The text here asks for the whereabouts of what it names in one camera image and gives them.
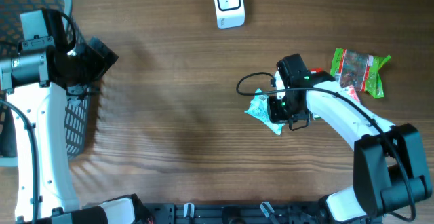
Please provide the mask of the teal tissue pack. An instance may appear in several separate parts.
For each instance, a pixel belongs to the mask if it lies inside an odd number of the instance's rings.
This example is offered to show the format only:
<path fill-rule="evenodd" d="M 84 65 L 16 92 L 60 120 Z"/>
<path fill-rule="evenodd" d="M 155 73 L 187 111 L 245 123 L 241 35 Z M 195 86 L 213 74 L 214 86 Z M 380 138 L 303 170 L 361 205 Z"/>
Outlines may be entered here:
<path fill-rule="evenodd" d="M 248 115 L 254 117 L 255 119 L 260 120 L 263 124 L 265 124 L 269 129 L 271 129 L 276 135 L 280 136 L 282 128 L 285 126 L 285 123 L 276 124 L 270 121 L 269 113 L 268 113 L 268 103 L 267 99 L 269 97 L 267 95 L 257 95 L 251 101 L 247 111 Z"/>

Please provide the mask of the red coffee stick sachet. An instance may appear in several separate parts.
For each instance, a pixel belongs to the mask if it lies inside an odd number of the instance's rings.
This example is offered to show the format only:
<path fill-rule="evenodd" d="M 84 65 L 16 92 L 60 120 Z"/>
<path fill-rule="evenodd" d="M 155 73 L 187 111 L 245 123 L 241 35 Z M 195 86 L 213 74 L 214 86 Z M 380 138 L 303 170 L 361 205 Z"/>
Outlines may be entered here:
<path fill-rule="evenodd" d="M 321 71 L 323 71 L 322 68 L 314 68 L 314 69 L 310 69 L 310 72 L 311 72 L 312 74 L 314 74 L 314 73 L 318 73 L 318 72 L 321 72 Z"/>

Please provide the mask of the orange snack packet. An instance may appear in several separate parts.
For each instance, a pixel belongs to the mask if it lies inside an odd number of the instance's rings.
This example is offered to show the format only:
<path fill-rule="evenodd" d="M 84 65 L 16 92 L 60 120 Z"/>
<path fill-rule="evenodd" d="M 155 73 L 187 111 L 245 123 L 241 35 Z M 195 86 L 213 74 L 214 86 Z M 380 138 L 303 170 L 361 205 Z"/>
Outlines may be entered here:
<path fill-rule="evenodd" d="M 357 92 L 355 90 L 355 87 L 353 85 L 349 85 L 347 87 L 344 87 L 343 90 L 355 101 L 360 103 L 360 99 L 357 95 Z"/>

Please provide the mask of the green candy bag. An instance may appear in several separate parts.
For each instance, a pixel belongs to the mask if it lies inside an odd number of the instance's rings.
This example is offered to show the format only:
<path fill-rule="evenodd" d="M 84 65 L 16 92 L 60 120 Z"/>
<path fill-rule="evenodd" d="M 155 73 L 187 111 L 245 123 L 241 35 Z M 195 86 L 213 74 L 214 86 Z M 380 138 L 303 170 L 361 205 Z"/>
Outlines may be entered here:
<path fill-rule="evenodd" d="M 373 98 L 383 98 L 384 90 L 379 70 L 391 59 L 337 48 L 330 74 L 344 88 L 353 86 L 356 92 L 367 92 Z"/>

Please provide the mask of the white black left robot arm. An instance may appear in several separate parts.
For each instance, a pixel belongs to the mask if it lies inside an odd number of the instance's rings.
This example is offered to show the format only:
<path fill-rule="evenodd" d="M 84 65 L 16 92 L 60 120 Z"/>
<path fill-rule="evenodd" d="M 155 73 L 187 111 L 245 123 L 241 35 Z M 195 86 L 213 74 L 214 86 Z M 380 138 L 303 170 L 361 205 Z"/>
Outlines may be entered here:
<path fill-rule="evenodd" d="M 137 195 L 82 208 L 73 187 L 66 151 L 65 117 L 70 87 L 89 86 L 118 57 L 99 39 L 77 43 L 72 19 L 42 8 L 20 16 L 24 41 L 1 60 L 4 104 L 14 114 L 19 190 L 17 223 L 152 223 Z"/>

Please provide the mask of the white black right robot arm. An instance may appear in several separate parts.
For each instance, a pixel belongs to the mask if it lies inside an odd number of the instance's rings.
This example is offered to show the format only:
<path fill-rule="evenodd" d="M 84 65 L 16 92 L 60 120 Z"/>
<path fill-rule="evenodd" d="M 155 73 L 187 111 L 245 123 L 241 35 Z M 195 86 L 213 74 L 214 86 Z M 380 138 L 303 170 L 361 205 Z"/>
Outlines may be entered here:
<path fill-rule="evenodd" d="M 353 184 L 319 202 L 322 223 L 374 219 L 414 208 L 433 194 L 420 132 L 396 126 L 354 101 L 325 71 L 311 72 L 299 54 L 277 63 L 268 98 L 270 120 L 293 125 L 325 120 L 353 150 Z"/>

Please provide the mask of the white barcode scanner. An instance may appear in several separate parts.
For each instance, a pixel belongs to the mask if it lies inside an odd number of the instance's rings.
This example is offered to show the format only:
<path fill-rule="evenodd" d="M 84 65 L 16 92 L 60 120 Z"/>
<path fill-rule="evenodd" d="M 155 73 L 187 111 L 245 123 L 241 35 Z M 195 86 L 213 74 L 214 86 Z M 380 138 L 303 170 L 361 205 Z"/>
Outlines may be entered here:
<path fill-rule="evenodd" d="M 217 26 L 229 29 L 245 23 L 245 6 L 243 0 L 214 0 Z"/>

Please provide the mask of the grey plastic shopping basket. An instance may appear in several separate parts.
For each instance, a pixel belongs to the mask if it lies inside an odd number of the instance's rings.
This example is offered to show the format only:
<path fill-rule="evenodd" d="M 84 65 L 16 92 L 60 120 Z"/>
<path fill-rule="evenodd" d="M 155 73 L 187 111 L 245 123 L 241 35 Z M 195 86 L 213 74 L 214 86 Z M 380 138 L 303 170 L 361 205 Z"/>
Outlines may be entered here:
<path fill-rule="evenodd" d="M 69 41 L 76 39 L 78 44 L 85 43 L 85 39 L 73 18 L 72 0 L 1 0 L 1 57 L 7 58 L 16 54 L 17 45 L 24 41 L 20 15 L 41 8 L 59 10 L 71 19 L 71 23 L 63 21 Z M 87 128 L 90 97 L 79 98 L 84 91 L 83 86 L 68 89 L 65 115 L 66 150 L 71 160 L 83 153 Z M 18 165 L 16 157 L 16 136 L 12 119 L 12 112 L 6 106 L 1 106 L 1 165 L 15 167 Z"/>

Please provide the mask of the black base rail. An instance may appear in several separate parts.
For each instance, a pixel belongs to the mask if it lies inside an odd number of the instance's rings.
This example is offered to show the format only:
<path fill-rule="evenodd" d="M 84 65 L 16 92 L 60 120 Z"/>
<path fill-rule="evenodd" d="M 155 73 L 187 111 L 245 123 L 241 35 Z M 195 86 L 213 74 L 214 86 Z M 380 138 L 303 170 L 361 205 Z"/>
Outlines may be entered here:
<path fill-rule="evenodd" d="M 135 207 L 94 206 L 72 217 L 72 223 L 153 223 L 153 224 L 230 224 L 230 223 L 333 223 L 331 214 L 318 202 L 288 204 L 205 205 L 186 203 L 143 204 Z"/>

